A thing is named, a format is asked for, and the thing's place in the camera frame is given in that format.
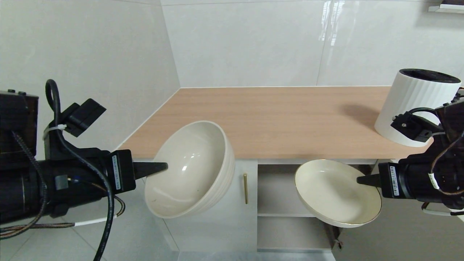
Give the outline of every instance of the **robotic arm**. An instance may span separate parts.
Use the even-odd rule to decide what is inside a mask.
[[[414,115],[418,111],[435,114],[440,125]],[[380,163],[379,174],[363,176],[357,182],[382,188],[387,198],[424,202],[424,212],[435,215],[464,215],[464,212],[427,210],[429,203],[450,209],[464,209],[464,100],[431,109],[416,108],[400,114],[391,124],[409,139],[434,142],[425,153],[410,155],[398,163]]]

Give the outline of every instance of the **white plate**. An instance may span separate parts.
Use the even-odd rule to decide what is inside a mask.
[[[363,174],[340,162],[313,160],[298,168],[295,185],[303,204],[320,220],[341,228],[355,228],[374,220],[382,198],[375,187],[361,185]]]

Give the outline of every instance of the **gold cabinet handle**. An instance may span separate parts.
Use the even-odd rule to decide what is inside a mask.
[[[245,190],[245,204],[248,204],[248,181],[246,179],[247,174],[243,174],[243,188]]]

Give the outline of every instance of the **cabinet door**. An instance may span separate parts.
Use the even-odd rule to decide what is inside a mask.
[[[245,204],[244,173],[248,204]],[[165,219],[179,251],[256,251],[258,161],[237,160],[232,184],[212,208],[198,215]]]

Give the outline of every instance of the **shelf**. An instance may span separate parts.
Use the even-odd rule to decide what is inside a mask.
[[[314,217],[298,197],[299,165],[258,165],[258,216]]]
[[[324,223],[311,217],[258,217],[258,251],[330,251]]]

